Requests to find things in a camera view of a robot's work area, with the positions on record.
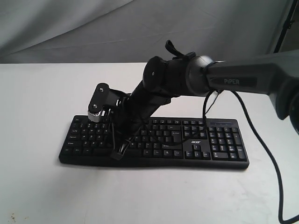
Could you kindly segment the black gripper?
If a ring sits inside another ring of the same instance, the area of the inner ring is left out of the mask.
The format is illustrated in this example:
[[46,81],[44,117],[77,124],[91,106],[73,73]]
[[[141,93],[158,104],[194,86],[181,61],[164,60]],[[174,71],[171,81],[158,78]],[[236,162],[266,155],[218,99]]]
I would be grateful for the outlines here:
[[[151,92],[133,92],[124,98],[121,108],[113,118],[115,135],[118,138],[130,138],[135,135],[159,107],[169,104],[171,97]],[[111,158],[120,161],[131,143],[131,139],[114,139]]]

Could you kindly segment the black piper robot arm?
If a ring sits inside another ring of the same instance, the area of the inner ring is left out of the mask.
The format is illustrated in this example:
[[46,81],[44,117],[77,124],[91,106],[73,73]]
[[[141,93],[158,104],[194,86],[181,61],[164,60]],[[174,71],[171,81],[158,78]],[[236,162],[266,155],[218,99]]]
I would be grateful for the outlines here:
[[121,93],[114,119],[112,158],[120,160],[133,135],[160,106],[180,96],[208,99],[213,91],[267,95],[279,119],[289,118],[299,128],[299,52],[297,50],[215,61],[194,52],[182,54],[171,41],[166,49],[173,58],[151,58],[142,80],[132,93]]

